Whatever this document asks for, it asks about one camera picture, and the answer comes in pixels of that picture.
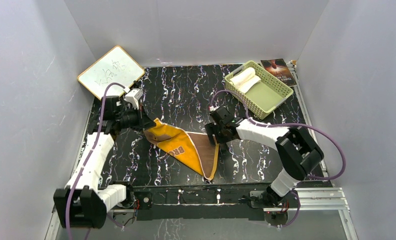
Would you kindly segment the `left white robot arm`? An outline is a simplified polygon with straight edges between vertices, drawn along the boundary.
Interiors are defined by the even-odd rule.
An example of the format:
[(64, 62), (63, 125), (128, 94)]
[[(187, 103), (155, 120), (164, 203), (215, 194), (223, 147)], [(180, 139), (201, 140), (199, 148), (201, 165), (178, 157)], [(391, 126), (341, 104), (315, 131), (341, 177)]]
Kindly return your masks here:
[(139, 96), (104, 98), (98, 120), (89, 126), (86, 146), (73, 176), (64, 188), (56, 189), (53, 195), (63, 228), (100, 229), (108, 212), (117, 204), (123, 208), (133, 206), (136, 198), (129, 191), (128, 184), (112, 183), (100, 189), (99, 179), (122, 130), (144, 131), (155, 126)]

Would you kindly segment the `white towel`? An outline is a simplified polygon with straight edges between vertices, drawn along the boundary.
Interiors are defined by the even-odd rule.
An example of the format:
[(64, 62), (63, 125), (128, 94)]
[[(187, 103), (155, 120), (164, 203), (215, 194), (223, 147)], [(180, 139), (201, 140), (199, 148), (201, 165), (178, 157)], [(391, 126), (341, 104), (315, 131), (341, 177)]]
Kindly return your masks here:
[(246, 94), (254, 85), (261, 82), (261, 78), (256, 74), (256, 70), (253, 67), (248, 67), (233, 76), (229, 81), (237, 90)]

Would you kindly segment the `green plastic basket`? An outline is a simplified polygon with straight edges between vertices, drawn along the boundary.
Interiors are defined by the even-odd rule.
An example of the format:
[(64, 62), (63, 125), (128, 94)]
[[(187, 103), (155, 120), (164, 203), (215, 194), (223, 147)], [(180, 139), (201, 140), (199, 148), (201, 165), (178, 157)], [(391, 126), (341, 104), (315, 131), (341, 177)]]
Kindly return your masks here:
[[(241, 93), (230, 82), (230, 79), (246, 68), (252, 67), (261, 82), (254, 85), (246, 94)], [(236, 98), (247, 106), (256, 117), (263, 120), (294, 93), (294, 90), (266, 71), (253, 60), (240, 65), (225, 76), (225, 89), (237, 94)]]

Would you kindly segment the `orange towel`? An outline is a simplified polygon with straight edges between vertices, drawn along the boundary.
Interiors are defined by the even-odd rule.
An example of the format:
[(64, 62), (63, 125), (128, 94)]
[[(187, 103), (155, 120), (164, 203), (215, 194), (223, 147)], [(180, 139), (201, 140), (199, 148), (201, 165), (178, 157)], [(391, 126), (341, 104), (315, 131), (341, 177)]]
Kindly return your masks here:
[(212, 143), (208, 135), (185, 131), (182, 128), (154, 120), (155, 126), (144, 131), (146, 139), (174, 157), (206, 181), (212, 181), (218, 165), (220, 145)]

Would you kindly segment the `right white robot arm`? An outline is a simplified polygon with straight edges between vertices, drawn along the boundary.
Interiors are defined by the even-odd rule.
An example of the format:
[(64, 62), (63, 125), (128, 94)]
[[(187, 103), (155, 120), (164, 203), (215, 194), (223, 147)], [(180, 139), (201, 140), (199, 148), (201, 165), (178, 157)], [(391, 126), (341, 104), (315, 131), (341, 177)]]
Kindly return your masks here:
[(275, 150), (282, 170), (265, 191), (244, 196), (252, 206), (281, 207), (288, 194), (324, 159), (324, 153), (309, 131), (301, 125), (274, 127), (245, 117), (234, 116), (225, 106), (209, 108), (211, 123), (205, 131), (212, 145), (247, 140)]

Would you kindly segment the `wood framed whiteboard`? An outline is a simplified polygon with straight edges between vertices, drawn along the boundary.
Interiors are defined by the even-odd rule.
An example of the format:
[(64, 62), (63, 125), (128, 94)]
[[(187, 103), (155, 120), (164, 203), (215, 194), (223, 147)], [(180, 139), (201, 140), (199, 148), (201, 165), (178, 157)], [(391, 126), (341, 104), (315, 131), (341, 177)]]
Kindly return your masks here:
[(144, 74), (144, 68), (121, 46), (116, 45), (78, 75), (77, 80), (101, 100), (109, 84), (119, 83), (122, 87), (112, 86), (106, 95), (121, 96), (125, 88), (130, 88)]

